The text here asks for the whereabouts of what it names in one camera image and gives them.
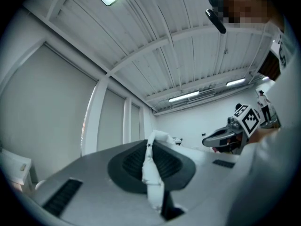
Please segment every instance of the white wall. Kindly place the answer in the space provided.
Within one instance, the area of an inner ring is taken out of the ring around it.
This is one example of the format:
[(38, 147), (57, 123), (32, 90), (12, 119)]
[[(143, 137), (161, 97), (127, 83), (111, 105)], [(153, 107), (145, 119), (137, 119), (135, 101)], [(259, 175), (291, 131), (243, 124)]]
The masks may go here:
[(259, 95), (259, 91), (262, 90), (265, 94), (269, 91), (269, 89), (275, 84), (272, 80), (266, 80), (264, 83), (260, 83), (256, 85), (256, 92)]
[(9, 80), (0, 97), (0, 139), (32, 159), (39, 182), (80, 157), (84, 116), (96, 81), (46, 46)]
[(100, 118), (100, 111), (106, 88), (109, 88), (124, 98), (130, 97), (132, 102), (140, 107), (141, 139), (147, 138), (152, 130), (155, 129), (155, 123), (153, 122), (155, 118), (149, 113), (149, 107), (146, 104), (114, 79), (109, 78), (108, 82), (102, 80), (104, 73), (95, 63), (86, 58), (77, 49), (24, 8), (21, 8), (16, 12), (0, 40), (0, 96), (14, 72), (22, 66), (26, 59), (44, 42), (47, 42), (47, 44), (55, 48), (64, 58), (78, 67), (81, 71), (96, 80), (99, 80), (98, 85), (102, 84), (102, 88), (96, 89), (93, 95), (100, 99), (93, 98), (91, 100), (87, 114), (83, 137), (83, 143), (86, 144), (83, 145), (83, 155), (96, 152), (98, 133), (97, 122)]
[(251, 105), (257, 109), (257, 95), (253, 88), (203, 106), (157, 117), (158, 130), (168, 132), (172, 137), (183, 138), (183, 145), (210, 151), (202, 145), (202, 133), (209, 136), (218, 128), (226, 126), (237, 103)]

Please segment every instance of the air vent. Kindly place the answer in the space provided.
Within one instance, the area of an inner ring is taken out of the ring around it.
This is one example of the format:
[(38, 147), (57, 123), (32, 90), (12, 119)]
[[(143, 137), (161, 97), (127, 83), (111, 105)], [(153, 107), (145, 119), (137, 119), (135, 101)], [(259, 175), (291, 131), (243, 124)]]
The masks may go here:
[(199, 100), (201, 98), (208, 97), (208, 96), (211, 96), (211, 95), (214, 95), (214, 94), (215, 94), (215, 89), (209, 89), (209, 90), (201, 91), (201, 92), (199, 92), (199, 94), (197, 96), (190, 99), (190, 101)]
[(228, 162), (223, 160), (215, 160), (212, 163), (226, 168), (233, 168), (235, 165), (235, 163), (233, 162)]
[(43, 206), (49, 213), (60, 216), (68, 203), (74, 197), (82, 182), (69, 179)]

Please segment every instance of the white fabric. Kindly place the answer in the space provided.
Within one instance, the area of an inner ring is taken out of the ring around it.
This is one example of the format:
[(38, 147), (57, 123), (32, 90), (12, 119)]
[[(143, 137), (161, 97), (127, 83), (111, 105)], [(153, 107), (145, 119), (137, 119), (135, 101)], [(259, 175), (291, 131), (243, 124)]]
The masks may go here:
[(291, 128), (301, 123), (301, 58), (297, 38), (286, 18), (284, 22), (279, 49), (281, 75), (267, 96), (276, 110), (281, 127)]
[(260, 103), (261, 108), (266, 107), (268, 105), (267, 97), (265, 95), (259, 96), (257, 101)]
[(122, 144), (124, 98), (107, 89), (100, 114), (97, 150)]
[(276, 110), (281, 127), (291, 128), (301, 124), (300, 65), (300, 51), (296, 50), (286, 69), (267, 92), (269, 101)]
[(164, 183), (152, 158), (152, 146), (149, 145), (146, 146), (145, 160), (142, 166), (142, 182), (147, 185), (147, 198), (152, 208), (161, 212)]
[(154, 130), (147, 140), (147, 145), (152, 145), (154, 140), (164, 141), (175, 145), (174, 139), (166, 132)]

